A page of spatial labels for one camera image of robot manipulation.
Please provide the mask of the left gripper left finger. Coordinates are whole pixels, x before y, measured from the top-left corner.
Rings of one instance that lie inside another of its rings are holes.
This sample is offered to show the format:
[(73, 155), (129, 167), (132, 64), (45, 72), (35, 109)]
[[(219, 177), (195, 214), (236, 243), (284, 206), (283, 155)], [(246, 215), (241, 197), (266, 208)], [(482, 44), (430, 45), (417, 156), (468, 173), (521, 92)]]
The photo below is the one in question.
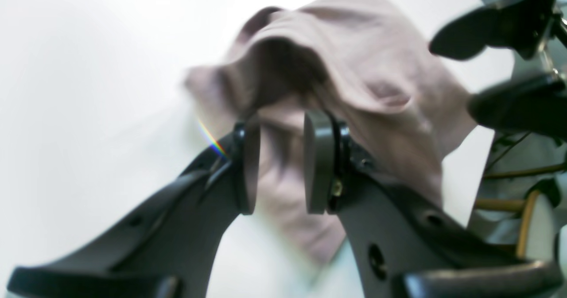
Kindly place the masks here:
[[(217, 147), (225, 156), (217, 154)], [(19, 298), (204, 298), (221, 238), (256, 203), (257, 121), (239, 121), (175, 181), (81, 249), (17, 267)]]

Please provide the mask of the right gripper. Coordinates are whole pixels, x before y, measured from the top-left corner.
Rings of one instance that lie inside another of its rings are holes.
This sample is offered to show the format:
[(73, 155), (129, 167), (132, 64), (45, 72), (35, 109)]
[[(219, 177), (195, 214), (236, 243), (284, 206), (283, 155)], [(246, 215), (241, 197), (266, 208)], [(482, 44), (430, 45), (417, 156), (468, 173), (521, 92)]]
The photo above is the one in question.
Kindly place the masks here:
[(566, 140), (566, 58), (555, 64), (551, 51), (566, 45), (565, 6), (566, 0), (482, 0), (434, 35), (429, 51), (452, 60), (470, 60), (487, 48), (513, 52), (510, 80), (468, 102), (480, 126)]

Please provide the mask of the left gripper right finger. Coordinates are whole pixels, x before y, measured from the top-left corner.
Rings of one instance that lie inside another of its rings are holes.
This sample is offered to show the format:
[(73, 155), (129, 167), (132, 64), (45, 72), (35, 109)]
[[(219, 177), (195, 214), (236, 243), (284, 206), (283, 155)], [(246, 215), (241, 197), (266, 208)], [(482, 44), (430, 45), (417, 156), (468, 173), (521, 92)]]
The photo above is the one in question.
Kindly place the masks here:
[(356, 154), (348, 126), (304, 115), (307, 211), (344, 228), (367, 298), (548, 298), (564, 282), (555, 262), (526, 260), (483, 242)]

